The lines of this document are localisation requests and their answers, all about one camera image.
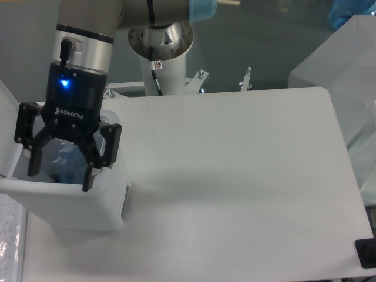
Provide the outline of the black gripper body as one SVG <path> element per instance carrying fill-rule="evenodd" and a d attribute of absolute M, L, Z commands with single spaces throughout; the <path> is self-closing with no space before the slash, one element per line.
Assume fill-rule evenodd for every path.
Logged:
<path fill-rule="evenodd" d="M 45 124 L 54 126 L 49 135 L 78 145 L 87 164 L 98 169 L 102 164 L 93 134 L 99 128 L 106 80 L 104 73 L 51 63 L 41 110 Z"/>

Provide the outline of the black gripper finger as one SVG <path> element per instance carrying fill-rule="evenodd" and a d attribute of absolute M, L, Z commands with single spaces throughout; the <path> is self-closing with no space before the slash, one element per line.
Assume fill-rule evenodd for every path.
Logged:
<path fill-rule="evenodd" d="M 35 102 L 23 102 L 19 104 L 16 121 L 14 141 L 23 145 L 30 153 L 28 176 L 36 176 L 41 168 L 42 148 L 50 141 L 53 130 L 53 121 L 43 121 L 45 126 L 34 136 L 33 127 L 35 119 L 41 116 L 42 106 Z"/>
<path fill-rule="evenodd" d="M 82 137 L 82 153 L 87 163 L 82 190 L 89 191 L 92 188 L 95 176 L 92 174 L 94 169 L 110 167 L 117 159 L 119 150 L 122 126 L 118 123 L 108 124 L 99 123 L 99 133 L 105 140 L 103 155 L 97 149 L 93 134 Z"/>

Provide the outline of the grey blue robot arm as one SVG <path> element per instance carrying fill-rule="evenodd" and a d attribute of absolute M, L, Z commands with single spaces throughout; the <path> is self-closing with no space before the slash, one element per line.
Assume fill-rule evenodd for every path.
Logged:
<path fill-rule="evenodd" d="M 60 139 L 81 151 L 83 191 L 90 190 L 93 171 L 116 161 L 122 132 L 100 119 L 116 31 L 199 21 L 216 9 L 216 1 L 62 1 L 45 104 L 18 110 L 14 140 L 29 152 L 28 176 L 39 173 L 43 147 Z"/>

